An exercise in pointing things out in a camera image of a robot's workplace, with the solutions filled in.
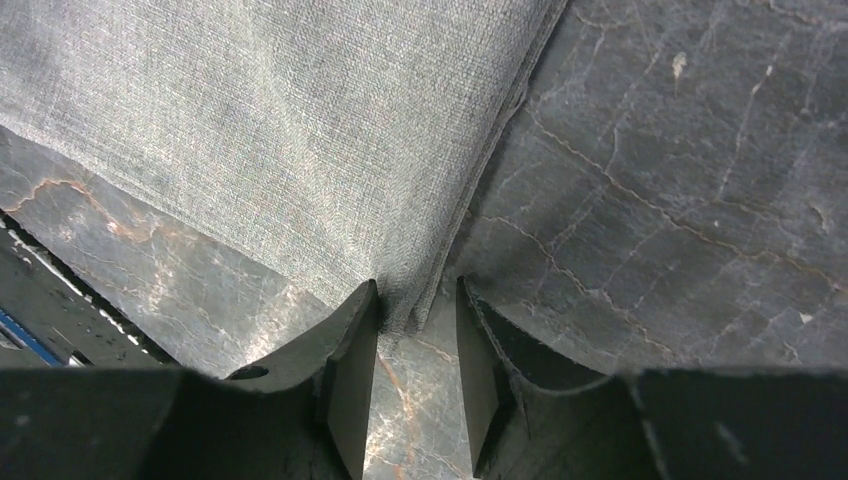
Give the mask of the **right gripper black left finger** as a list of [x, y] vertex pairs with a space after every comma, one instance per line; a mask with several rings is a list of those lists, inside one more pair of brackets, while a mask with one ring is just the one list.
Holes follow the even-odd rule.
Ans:
[[358, 479], [374, 281], [223, 379], [176, 366], [1, 372], [5, 479]]

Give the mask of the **grey cloth napkin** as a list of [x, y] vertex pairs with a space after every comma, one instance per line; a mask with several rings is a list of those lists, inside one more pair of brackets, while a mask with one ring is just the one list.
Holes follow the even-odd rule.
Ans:
[[5, 1], [1, 123], [321, 301], [425, 322], [561, 1]]

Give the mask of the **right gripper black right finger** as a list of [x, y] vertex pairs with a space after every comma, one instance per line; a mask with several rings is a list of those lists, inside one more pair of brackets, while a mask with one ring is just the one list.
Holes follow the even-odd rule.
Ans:
[[504, 317], [466, 279], [456, 336], [479, 479], [843, 479], [847, 373], [800, 367], [604, 374]]

